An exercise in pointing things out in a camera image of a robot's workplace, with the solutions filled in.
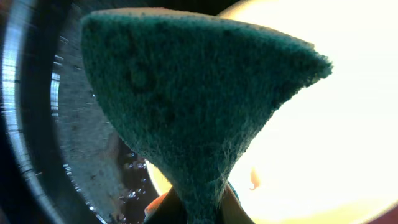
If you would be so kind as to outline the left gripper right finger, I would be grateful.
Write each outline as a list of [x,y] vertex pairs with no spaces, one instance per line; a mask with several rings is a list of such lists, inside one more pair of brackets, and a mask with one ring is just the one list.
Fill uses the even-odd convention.
[[226,185],[224,190],[220,209],[224,224],[254,224],[253,220],[243,210],[229,184]]

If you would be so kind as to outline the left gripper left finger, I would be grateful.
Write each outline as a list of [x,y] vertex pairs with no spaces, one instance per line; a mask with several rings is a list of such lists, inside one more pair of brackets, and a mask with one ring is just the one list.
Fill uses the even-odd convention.
[[174,188],[144,209],[144,224],[187,224],[187,212]]

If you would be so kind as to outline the yellow plate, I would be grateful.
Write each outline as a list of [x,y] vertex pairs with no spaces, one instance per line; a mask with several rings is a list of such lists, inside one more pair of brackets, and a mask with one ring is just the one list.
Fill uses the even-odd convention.
[[245,212],[256,223],[396,223],[397,2],[241,1],[221,16],[311,42],[333,62],[236,163]]

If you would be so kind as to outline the green orange sponge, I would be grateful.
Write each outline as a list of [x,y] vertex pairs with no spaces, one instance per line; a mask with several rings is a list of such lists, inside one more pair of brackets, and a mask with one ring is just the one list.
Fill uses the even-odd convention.
[[277,30],[155,8],[87,14],[81,53],[103,113],[169,180],[186,223],[216,222],[251,141],[333,68],[312,44]]

